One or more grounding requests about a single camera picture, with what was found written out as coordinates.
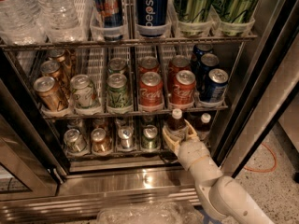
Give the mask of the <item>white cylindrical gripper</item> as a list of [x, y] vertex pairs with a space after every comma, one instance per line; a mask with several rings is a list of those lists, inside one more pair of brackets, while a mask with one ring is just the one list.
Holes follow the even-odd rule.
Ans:
[[206, 145], [199, 140], [196, 130], [185, 120], [185, 142], [173, 136], [166, 127], [163, 127], [163, 138], [169, 149], [178, 155], [178, 161], [186, 171], [189, 171], [196, 184], [212, 187], [223, 176], [222, 171], [212, 160]]

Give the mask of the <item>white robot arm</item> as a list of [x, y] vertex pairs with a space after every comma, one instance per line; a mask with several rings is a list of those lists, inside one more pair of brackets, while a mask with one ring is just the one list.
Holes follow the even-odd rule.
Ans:
[[193, 126], [186, 121], [186, 140], [181, 142], [163, 127], [164, 141], [178, 162], [194, 180], [195, 190], [206, 213], [217, 220], [233, 217], [239, 224], [274, 224], [247, 191], [233, 178], [224, 175], [210, 157]]

